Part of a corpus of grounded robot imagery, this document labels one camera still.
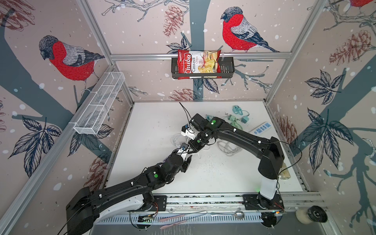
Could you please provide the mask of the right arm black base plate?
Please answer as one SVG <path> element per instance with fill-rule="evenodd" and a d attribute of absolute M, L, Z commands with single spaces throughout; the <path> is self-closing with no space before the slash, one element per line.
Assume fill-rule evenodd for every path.
<path fill-rule="evenodd" d="M 243 205 L 246 210 L 284 210 L 284 203 L 280 194 L 275 194 L 273 199 L 267 199 L 260 194 L 244 194 Z"/>

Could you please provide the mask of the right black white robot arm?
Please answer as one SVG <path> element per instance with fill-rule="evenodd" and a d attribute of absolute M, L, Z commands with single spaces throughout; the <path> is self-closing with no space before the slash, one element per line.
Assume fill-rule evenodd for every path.
<path fill-rule="evenodd" d="M 193 153 L 199 152 L 209 144 L 209 140 L 223 140 L 234 144 L 260 159 L 258 171 L 262 175 L 260 191 L 257 195 L 257 206 L 261 209 L 272 209 L 275 205 L 277 181 L 284 163 L 284 153 L 280 141 L 272 137 L 266 139 L 240 130 L 219 117 L 211 120 L 196 114 L 189 124 L 198 131 L 189 141 Z"/>

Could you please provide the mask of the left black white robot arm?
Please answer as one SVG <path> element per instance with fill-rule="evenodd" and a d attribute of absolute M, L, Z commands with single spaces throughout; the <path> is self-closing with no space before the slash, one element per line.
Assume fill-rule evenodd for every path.
<path fill-rule="evenodd" d="M 80 189 L 66 206 L 68 235 L 83 235 L 95 221 L 124 211 L 147 210 L 154 203 L 152 192 L 186 172 L 192 160 L 188 150 L 174 150 L 162 163 L 146 167 L 135 178 L 96 191 Z"/>

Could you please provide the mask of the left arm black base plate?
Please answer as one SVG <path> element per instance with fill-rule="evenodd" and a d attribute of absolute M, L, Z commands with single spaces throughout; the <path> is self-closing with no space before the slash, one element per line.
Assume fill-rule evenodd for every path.
<path fill-rule="evenodd" d="M 155 195 L 154 201 L 146 207 L 146 212 L 165 212 L 167 205 L 166 195 Z"/>

